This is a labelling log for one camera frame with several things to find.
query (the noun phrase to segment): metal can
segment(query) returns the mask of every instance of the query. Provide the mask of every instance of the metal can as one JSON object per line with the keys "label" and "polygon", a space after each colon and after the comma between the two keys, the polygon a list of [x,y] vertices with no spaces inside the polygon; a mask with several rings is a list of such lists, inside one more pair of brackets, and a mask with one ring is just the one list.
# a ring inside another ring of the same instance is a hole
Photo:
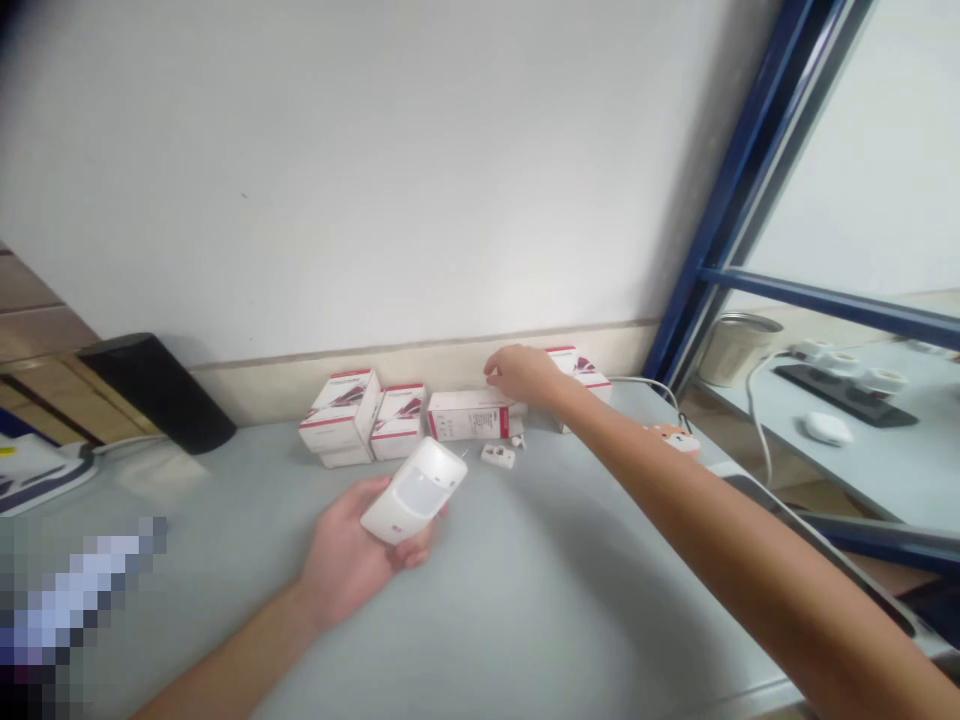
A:
{"label": "metal can", "polygon": [[697,374],[711,385],[732,387],[760,361],[783,325],[748,313],[724,313],[713,324]]}

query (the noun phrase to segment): hand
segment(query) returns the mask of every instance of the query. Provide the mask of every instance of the hand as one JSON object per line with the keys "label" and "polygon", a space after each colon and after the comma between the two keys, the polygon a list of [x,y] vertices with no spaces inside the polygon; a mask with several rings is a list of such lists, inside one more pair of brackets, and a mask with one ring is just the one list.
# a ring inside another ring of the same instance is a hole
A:
{"label": "hand", "polygon": [[[401,570],[419,567],[430,557],[436,522],[396,547],[377,540],[360,525],[360,516],[389,484],[389,476],[360,480],[317,518],[296,587],[323,630],[353,615]],[[447,508],[440,514],[446,516]]]}
{"label": "hand", "polygon": [[560,372],[543,350],[526,345],[500,348],[487,360],[483,372],[487,383],[508,397],[547,409],[553,409],[564,394],[583,389]]}

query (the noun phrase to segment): desk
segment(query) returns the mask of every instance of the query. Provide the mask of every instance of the desk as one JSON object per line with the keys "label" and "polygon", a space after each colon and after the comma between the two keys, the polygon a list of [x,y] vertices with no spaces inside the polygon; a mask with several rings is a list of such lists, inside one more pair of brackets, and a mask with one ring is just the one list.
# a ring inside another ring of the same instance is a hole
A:
{"label": "desk", "polygon": [[[871,427],[775,375],[778,365],[799,362],[776,358],[754,379],[761,423],[880,517],[960,532],[960,365],[905,343],[878,343],[845,352],[866,367],[907,377],[909,387],[892,402],[920,422],[901,428]],[[721,388],[699,378],[696,384],[737,413],[748,414],[742,384]],[[842,418],[853,432],[853,444],[836,448],[809,438],[798,418],[811,411]]]}
{"label": "desk", "polygon": [[[649,388],[614,406],[675,421]],[[317,643],[258,718],[744,718],[799,693],[573,435],[531,418],[512,472],[481,463],[423,568]],[[707,464],[726,459],[704,438]],[[86,485],[5,521],[21,568],[164,515],[167,549],[72,656],[74,699],[126,717],[291,578],[316,514],[399,461],[326,470],[287,423],[190,459],[120,449]]]}

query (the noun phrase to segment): black cylinder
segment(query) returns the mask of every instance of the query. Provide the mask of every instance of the black cylinder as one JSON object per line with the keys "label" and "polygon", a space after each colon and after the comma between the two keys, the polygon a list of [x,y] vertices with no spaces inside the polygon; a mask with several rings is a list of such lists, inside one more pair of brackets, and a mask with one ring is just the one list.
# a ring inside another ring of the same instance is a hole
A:
{"label": "black cylinder", "polygon": [[191,455],[220,447],[237,431],[153,333],[104,340],[77,358]]}

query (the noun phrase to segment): white box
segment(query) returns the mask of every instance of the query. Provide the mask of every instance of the white box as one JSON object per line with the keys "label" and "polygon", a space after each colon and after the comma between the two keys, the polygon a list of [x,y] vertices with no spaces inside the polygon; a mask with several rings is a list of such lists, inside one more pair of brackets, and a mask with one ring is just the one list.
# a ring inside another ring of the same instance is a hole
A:
{"label": "white box", "polygon": [[373,462],[367,440],[379,403],[374,370],[335,373],[300,423],[300,437],[328,468]]}
{"label": "white box", "polygon": [[560,372],[564,375],[573,375],[577,369],[577,360],[580,359],[580,351],[573,345],[565,345],[559,348],[547,348],[544,350],[550,359],[553,360]]}
{"label": "white box", "polygon": [[370,448],[377,460],[407,457],[416,449],[423,437],[420,411],[426,394],[423,383],[383,389],[377,422],[370,436]]}
{"label": "white box", "polygon": [[427,418],[436,440],[510,437],[511,402],[494,388],[434,393]]}
{"label": "white box", "polygon": [[[577,357],[573,377],[579,380],[584,387],[598,398],[608,405],[610,404],[610,398],[613,397],[613,385],[594,367],[593,363],[585,357]],[[570,428],[560,422],[559,418],[557,418],[557,424],[560,426],[560,432],[570,432]]]}

